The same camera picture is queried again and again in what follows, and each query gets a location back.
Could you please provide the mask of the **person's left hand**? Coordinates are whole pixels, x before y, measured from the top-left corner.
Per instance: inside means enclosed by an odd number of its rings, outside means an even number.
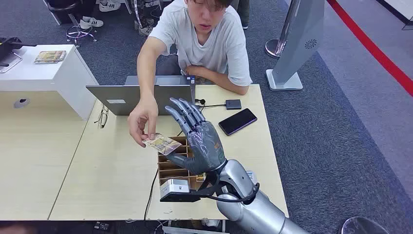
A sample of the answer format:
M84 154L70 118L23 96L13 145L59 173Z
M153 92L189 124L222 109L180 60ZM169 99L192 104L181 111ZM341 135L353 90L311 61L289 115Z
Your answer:
M209 70L203 66L190 65L186 67L186 73L191 76L206 78Z

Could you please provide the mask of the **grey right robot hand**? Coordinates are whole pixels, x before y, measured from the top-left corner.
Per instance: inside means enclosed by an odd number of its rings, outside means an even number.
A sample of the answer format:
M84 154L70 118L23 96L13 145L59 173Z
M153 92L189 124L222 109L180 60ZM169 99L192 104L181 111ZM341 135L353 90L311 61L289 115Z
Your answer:
M196 175L214 171L226 162L224 149L215 127L207 121L199 108L183 98L170 98L179 110L165 106L180 125L187 138L193 157L184 157L175 152L166 158L175 165L189 170Z

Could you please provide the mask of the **person's right hand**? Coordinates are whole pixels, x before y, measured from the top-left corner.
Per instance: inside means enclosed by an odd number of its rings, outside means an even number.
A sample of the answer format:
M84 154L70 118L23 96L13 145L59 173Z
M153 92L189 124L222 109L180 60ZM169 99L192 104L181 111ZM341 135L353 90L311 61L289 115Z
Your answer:
M145 148L145 139L154 139L158 117L157 102L152 95L142 96L127 118L131 137Z

